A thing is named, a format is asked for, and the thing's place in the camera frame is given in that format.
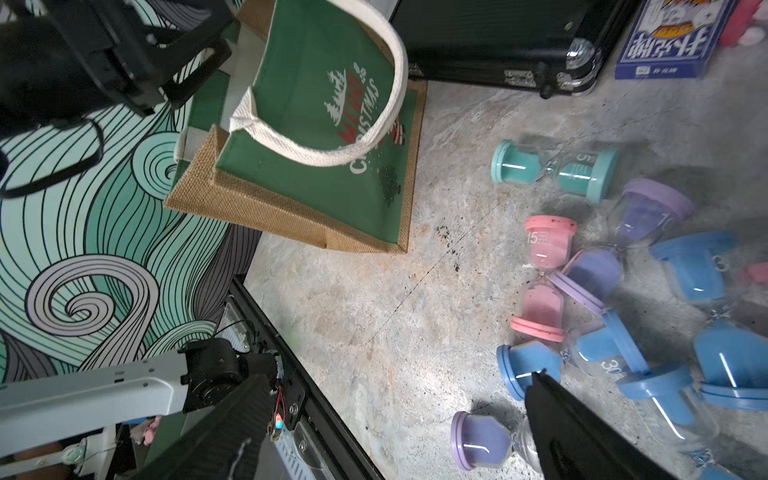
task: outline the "cable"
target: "cable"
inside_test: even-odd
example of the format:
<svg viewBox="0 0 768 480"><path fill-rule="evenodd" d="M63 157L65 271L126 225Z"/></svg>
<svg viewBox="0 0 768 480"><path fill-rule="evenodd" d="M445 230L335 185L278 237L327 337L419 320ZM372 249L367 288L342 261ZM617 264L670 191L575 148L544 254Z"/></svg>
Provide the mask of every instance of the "cable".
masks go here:
<svg viewBox="0 0 768 480"><path fill-rule="evenodd" d="M238 323L246 323L248 325L248 330L251 333L251 335L250 335L250 348L248 349L248 351L247 352L238 352L237 350L235 350L235 353L237 353L239 355L246 355L248 353L251 353L251 351L253 350L253 344L256 343L256 337L257 337L257 335L256 335L256 327L254 327L253 324L249 320L247 320L247 319L245 319L245 320L237 320L236 322L232 322L229 325L227 325L227 326L225 326L223 328L218 329L217 331L214 332L213 335L211 335L211 338L215 337L219 333L222 333L224 330L230 328L231 326L237 325Z"/></svg>
<svg viewBox="0 0 768 480"><path fill-rule="evenodd" d="M90 123L94 130L96 130L96 138L98 139L98 148L90 157L86 157L74 165L62 168L61 170L55 171L47 177L33 180L26 185L21 185L20 187L7 188L8 182L11 180L11 178L8 177L5 179L2 187L0 187L0 198L7 200L35 194L41 190L45 190L46 188L53 187L54 185L59 184L65 180L69 180L75 175L82 174L89 168L98 164L104 156L104 132L101 131L101 127L99 127L95 121L91 120L90 118L86 118L76 124L68 125L66 129L81 126L87 123ZM7 170L8 164L8 157L6 157L5 154L0 155L0 171L4 169Z"/></svg>

